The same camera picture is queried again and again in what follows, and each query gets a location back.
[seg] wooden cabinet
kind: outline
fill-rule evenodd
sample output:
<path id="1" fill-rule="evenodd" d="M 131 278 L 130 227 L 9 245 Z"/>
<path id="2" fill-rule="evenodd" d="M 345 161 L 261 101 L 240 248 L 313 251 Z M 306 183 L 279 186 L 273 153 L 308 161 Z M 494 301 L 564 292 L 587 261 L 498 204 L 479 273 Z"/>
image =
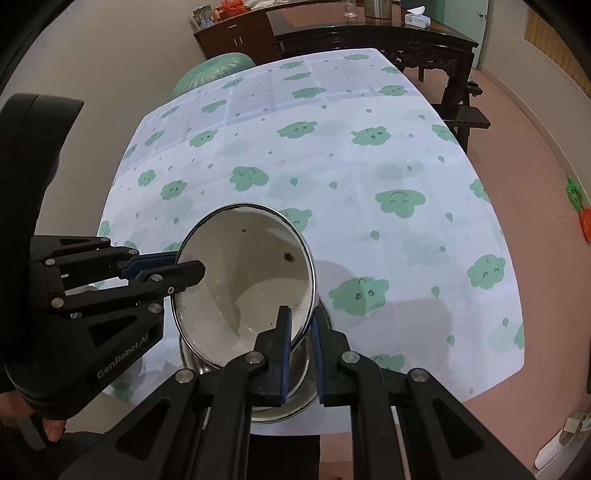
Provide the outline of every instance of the wooden cabinet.
<path id="1" fill-rule="evenodd" d="M 275 36 L 264 11 L 249 12 L 229 18 L 195 33 L 208 59 L 230 52 L 240 52 L 257 65 L 279 60 Z"/>

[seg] white tablecloth with green clouds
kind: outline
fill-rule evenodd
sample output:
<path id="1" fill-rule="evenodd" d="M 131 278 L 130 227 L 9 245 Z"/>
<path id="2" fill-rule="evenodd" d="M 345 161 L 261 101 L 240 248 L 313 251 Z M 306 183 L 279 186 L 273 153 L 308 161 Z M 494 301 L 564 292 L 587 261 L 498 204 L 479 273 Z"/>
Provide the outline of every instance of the white tablecloth with green clouds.
<path id="1" fill-rule="evenodd" d="M 382 367 L 423 367 L 464 401 L 523 366 L 517 281 L 482 183 L 428 102 L 377 50 L 255 67 L 149 113 L 99 235 L 143 254 L 170 251 L 202 217 L 235 202 L 263 203 L 295 224 L 336 329 Z M 138 404 L 181 367 L 165 306 L 164 339 L 109 393 Z M 348 428 L 346 410 L 316 404 L 254 431 Z"/>

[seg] white wall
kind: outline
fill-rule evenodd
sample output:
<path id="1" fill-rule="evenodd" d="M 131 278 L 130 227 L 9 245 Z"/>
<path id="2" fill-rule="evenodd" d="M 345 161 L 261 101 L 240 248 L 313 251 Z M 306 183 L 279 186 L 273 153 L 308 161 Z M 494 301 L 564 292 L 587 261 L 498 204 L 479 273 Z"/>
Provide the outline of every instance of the white wall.
<path id="1" fill-rule="evenodd" d="M 562 69 L 524 40 L 527 15 L 528 7 L 521 0 L 489 0 L 480 64 L 537 117 L 589 197 L 591 100 Z"/>
<path id="2" fill-rule="evenodd" d="M 37 233 L 94 235 L 136 126 L 204 60 L 189 19 L 204 0 L 76 0 L 33 44 L 0 96 L 84 100 Z"/>

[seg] drinking glass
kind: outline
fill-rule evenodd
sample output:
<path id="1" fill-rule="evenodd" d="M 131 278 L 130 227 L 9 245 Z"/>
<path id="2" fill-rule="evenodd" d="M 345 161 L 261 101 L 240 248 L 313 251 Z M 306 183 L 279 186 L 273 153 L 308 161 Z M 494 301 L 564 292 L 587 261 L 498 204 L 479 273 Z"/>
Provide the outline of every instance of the drinking glass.
<path id="1" fill-rule="evenodd" d="M 357 3 L 355 0 L 343 0 L 345 6 L 345 16 L 347 18 L 357 17 Z"/>

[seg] human hand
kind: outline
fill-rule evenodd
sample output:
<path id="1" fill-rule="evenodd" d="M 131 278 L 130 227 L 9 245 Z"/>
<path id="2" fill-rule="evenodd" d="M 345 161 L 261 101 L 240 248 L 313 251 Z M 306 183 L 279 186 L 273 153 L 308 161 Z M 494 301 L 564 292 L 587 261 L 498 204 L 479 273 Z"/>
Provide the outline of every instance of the human hand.
<path id="1" fill-rule="evenodd" d="M 16 419 L 28 417 L 34 410 L 25 402 L 17 391 L 0 394 L 0 420 L 9 428 L 16 428 Z M 57 442 L 66 429 L 65 420 L 43 419 L 43 429 L 51 442 Z"/>

